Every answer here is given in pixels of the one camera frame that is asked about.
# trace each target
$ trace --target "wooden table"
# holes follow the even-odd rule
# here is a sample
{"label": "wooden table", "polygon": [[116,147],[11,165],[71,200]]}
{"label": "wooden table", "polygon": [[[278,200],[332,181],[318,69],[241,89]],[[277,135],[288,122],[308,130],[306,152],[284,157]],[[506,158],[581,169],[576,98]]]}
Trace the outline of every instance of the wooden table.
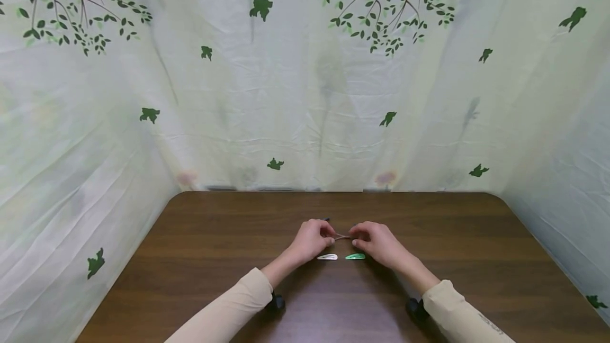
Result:
{"label": "wooden table", "polygon": [[[498,198],[487,194],[185,192],[173,198],[79,338],[163,342],[252,267],[289,245],[302,221],[346,233],[385,223],[440,278],[517,342],[610,342],[610,329]],[[233,342],[429,342],[392,272],[370,260],[314,260],[276,290]]]}

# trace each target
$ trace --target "person's left hand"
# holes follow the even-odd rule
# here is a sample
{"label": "person's left hand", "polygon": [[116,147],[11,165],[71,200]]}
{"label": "person's left hand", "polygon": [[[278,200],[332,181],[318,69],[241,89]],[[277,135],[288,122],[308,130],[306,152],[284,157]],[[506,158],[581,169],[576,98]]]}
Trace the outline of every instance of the person's left hand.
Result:
{"label": "person's left hand", "polygon": [[330,226],[328,221],[310,219],[301,224],[301,228],[294,237],[294,241],[285,254],[295,260],[298,265],[302,265],[314,259],[326,247],[333,245],[337,233]]}

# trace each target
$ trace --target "hand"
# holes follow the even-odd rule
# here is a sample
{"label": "hand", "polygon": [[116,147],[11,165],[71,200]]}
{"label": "hand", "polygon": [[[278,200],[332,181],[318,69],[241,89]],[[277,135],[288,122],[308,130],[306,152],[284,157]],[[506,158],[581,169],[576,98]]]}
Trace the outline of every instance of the hand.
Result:
{"label": "hand", "polygon": [[349,230],[354,247],[364,250],[378,263],[392,270],[399,271],[414,259],[405,247],[394,237],[384,224],[370,221],[360,223]]}
{"label": "hand", "polygon": [[366,221],[352,227],[349,235],[354,238],[354,247],[364,250],[383,266],[404,275],[420,294],[441,282],[416,256],[402,246],[384,224]]}
{"label": "hand", "polygon": [[301,224],[294,241],[284,252],[300,266],[314,259],[326,247],[333,245],[337,235],[328,221],[310,219]]}
{"label": "hand", "polygon": [[276,288],[297,267],[313,259],[324,248],[333,245],[335,230],[324,220],[311,219],[301,224],[290,246],[261,269],[272,288]]}

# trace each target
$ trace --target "long sleeve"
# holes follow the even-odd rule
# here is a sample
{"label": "long sleeve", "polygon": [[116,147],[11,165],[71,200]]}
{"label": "long sleeve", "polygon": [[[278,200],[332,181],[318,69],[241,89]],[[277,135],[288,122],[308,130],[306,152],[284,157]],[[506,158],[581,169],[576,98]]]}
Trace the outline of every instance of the long sleeve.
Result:
{"label": "long sleeve", "polygon": [[189,319],[165,343],[227,343],[272,300],[272,286],[257,268]]}
{"label": "long sleeve", "polygon": [[454,343],[507,343],[514,341],[475,309],[444,280],[422,296],[425,310],[445,337]]}

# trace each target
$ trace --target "fabric backdrop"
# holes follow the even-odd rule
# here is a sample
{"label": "fabric backdrop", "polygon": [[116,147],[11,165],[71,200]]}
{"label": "fabric backdrop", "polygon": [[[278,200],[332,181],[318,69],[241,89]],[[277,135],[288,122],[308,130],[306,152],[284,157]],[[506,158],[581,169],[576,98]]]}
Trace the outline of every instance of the fabric backdrop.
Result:
{"label": "fabric backdrop", "polygon": [[610,322],[607,1],[0,0],[0,341],[210,189],[491,192]]}

